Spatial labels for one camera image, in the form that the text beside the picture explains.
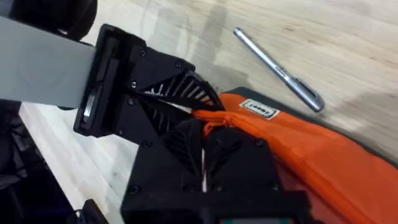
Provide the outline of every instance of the black plastic part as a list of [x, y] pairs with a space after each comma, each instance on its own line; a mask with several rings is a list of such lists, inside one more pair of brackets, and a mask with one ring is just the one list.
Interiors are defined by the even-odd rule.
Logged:
[[205, 152], [211, 191], [282, 189], [272, 154], [262, 139], [256, 140], [235, 128], [220, 128], [206, 138]]
[[79, 212], [77, 224], [109, 224], [93, 199], [87, 200]]
[[[80, 134], [97, 138], [117, 134], [140, 144], [147, 136], [159, 137], [192, 117], [165, 102], [196, 110], [222, 109], [218, 96], [207, 82], [194, 74], [192, 64], [147, 47], [145, 41], [135, 35], [104, 25], [96, 49], [74, 126]], [[189, 78], [189, 83], [196, 84], [195, 88], [209, 101], [184, 97], [178, 89], [189, 89], [189, 83], [166, 86], [167, 80], [181, 77]], [[153, 86], [163, 86], [165, 91], [176, 92], [176, 95], [152, 94], [148, 89]], [[85, 116], [89, 98], [93, 99], [93, 105], [90, 115]]]
[[79, 41], [90, 31], [97, 7], [97, 0], [14, 0], [9, 17]]
[[222, 127], [203, 141], [203, 125], [184, 121], [163, 142], [152, 138], [150, 147], [141, 145], [121, 207], [126, 224], [216, 224], [225, 218], [315, 222], [305, 192], [282, 188], [264, 140]]

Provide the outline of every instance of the wooden table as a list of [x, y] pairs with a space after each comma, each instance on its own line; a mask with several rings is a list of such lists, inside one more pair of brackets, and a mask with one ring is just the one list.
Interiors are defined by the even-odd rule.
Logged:
[[[86, 37], [119, 26], [183, 57], [218, 86], [246, 86], [351, 132], [398, 161], [398, 2], [392, 0], [99, 0]], [[313, 114], [232, 34], [239, 26], [326, 102]], [[137, 146], [72, 130], [76, 111], [24, 103], [21, 117], [75, 208], [93, 198], [111, 223]]]

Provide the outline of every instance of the orange fabric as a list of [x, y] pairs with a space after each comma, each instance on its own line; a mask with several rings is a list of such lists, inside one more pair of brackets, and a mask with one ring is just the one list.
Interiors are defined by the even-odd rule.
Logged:
[[344, 136], [279, 113], [271, 120], [239, 107], [245, 98], [222, 94], [225, 111], [193, 111], [213, 126], [233, 126], [267, 140], [271, 151], [352, 223], [398, 222], [398, 170]]

